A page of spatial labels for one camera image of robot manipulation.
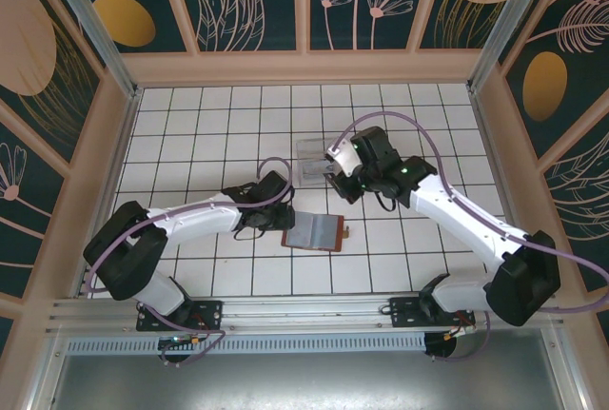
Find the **aluminium frame post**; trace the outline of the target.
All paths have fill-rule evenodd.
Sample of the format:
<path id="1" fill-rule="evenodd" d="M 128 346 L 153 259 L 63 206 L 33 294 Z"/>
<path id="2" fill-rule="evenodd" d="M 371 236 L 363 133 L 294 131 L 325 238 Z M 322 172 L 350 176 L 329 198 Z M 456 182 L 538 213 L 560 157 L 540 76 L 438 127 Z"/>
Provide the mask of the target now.
<path id="1" fill-rule="evenodd" d="M 479 93 L 510 38 L 519 33 L 518 27 L 525 20 L 525 13 L 532 7 L 533 1 L 506 0 L 467 79 L 467 90 L 471 96 Z"/>
<path id="2" fill-rule="evenodd" d="M 121 54 L 111 40 L 107 30 L 90 0 L 67 0 L 70 8 L 80 19 L 85 32 L 97 52 L 104 60 L 106 67 L 112 74 L 120 89 L 129 98 L 133 98 L 139 92 L 137 84 L 128 72 L 127 66 L 123 62 Z"/>

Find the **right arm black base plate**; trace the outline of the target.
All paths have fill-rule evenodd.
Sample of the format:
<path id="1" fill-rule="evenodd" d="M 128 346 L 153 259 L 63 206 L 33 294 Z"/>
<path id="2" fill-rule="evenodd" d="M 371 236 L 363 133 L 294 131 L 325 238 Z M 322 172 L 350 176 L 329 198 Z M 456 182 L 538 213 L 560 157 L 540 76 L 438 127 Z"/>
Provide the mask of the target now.
<path id="1" fill-rule="evenodd" d="M 389 300 L 389 316 L 394 327 L 453 328 L 475 326 L 473 314 L 443 311 L 433 301 L 421 301 L 418 296 L 398 297 Z"/>

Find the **yellow plug connector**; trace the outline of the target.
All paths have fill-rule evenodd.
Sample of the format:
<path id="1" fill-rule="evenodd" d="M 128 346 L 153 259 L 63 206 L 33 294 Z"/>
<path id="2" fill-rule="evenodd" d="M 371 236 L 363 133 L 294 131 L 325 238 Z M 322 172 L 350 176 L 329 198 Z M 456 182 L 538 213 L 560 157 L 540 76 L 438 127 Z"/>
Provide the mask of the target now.
<path id="1" fill-rule="evenodd" d="M 476 325 L 461 324 L 459 326 L 456 326 L 454 329 L 451 329 L 447 333 L 445 333 L 443 335 L 443 339 L 445 341 L 449 341 L 449 340 L 453 340 L 453 339 L 456 339 L 456 338 L 461 337 L 461 336 L 465 336 L 465 335 L 469 335 L 469 334 L 474 334 L 476 332 L 477 332 L 477 326 Z"/>

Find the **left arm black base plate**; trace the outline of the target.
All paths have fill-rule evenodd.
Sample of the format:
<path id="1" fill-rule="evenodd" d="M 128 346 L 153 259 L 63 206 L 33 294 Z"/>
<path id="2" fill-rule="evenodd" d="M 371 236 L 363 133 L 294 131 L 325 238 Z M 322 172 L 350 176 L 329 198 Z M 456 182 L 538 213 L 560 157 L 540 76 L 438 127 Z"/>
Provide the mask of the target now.
<path id="1" fill-rule="evenodd" d="M 175 330 L 202 331 L 219 330 L 223 317 L 221 301 L 186 301 L 169 315 L 159 320 L 142 303 L 136 305 L 138 315 L 135 329 L 137 332 L 166 332 Z"/>

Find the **clear acrylic card stand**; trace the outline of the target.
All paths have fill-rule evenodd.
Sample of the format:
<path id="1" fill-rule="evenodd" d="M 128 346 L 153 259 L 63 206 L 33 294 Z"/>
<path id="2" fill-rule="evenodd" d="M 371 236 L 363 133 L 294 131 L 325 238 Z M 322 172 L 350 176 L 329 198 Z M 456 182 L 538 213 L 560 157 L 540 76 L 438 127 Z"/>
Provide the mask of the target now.
<path id="1" fill-rule="evenodd" d="M 299 188 L 306 188 L 312 186 L 323 185 L 326 182 L 326 178 L 318 178 L 312 182 L 306 182 L 301 179 L 301 169 L 300 163 L 303 160 L 321 160 L 326 159 L 326 151 L 327 149 L 334 144 L 336 140 L 336 136 L 330 136 L 325 138 L 309 138 L 297 140 L 295 143 L 295 159 L 296 159 L 296 169 L 297 169 L 297 177 L 298 183 L 297 186 Z M 339 168 L 334 165 L 334 173 L 337 175 L 339 173 Z"/>

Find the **aluminium mounting rail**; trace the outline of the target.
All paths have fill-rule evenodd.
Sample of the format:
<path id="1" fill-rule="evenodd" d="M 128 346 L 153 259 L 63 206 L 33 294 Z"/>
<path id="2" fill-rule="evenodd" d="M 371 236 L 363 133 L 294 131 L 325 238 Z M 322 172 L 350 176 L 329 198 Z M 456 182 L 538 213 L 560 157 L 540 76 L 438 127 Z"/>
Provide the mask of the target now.
<path id="1" fill-rule="evenodd" d="M 319 334 L 388 331 L 382 313 L 391 294 L 226 297 L 221 329 L 228 335 Z M 134 335 L 135 301 L 66 299 L 53 303 L 47 334 L 64 336 Z"/>

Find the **grey metal sheet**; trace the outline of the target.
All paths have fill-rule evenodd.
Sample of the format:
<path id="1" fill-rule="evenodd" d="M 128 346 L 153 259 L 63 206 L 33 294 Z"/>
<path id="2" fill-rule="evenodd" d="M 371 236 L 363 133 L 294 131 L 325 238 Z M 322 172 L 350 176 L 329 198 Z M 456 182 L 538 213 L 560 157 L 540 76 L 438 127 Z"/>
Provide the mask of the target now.
<path id="1" fill-rule="evenodd" d="M 421 352 L 55 355 L 32 410 L 593 410 L 554 332 L 497 331 L 466 361 Z"/>

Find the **brown leather card holder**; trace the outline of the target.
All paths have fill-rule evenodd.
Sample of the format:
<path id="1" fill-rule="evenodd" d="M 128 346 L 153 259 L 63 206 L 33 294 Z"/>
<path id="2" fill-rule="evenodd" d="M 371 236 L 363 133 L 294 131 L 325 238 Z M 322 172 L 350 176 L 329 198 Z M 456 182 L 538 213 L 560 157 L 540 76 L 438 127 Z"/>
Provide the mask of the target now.
<path id="1" fill-rule="evenodd" d="M 309 251 L 340 252 L 350 228 L 342 215 L 296 212 L 295 225 L 283 233 L 281 245 Z"/>

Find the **silver VIP credit card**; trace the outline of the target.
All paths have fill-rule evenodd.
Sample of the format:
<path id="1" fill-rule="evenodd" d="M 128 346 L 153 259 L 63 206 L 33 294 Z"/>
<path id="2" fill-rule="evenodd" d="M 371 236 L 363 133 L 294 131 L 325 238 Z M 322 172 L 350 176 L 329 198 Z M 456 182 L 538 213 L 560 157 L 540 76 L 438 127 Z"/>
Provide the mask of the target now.
<path id="1" fill-rule="evenodd" d="M 334 165 L 326 159 L 303 160 L 300 163 L 301 179 L 312 182 L 318 178 L 323 178 L 326 174 L 334 172 Z"/>

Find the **small circuit board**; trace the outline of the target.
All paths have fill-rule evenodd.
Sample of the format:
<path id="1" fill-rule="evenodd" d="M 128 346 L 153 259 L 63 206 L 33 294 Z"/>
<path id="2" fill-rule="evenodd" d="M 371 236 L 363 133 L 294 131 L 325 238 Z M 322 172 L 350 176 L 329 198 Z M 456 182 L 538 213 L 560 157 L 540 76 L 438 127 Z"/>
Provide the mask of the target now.
<path id="1" fill-rule="evenodd" d="M 158 341 L 157 349 L 159 351 L 191 351 L 201 342 L 201 340 L 202 339 L 199 336 L 191 335 L 161 337 Z"/>

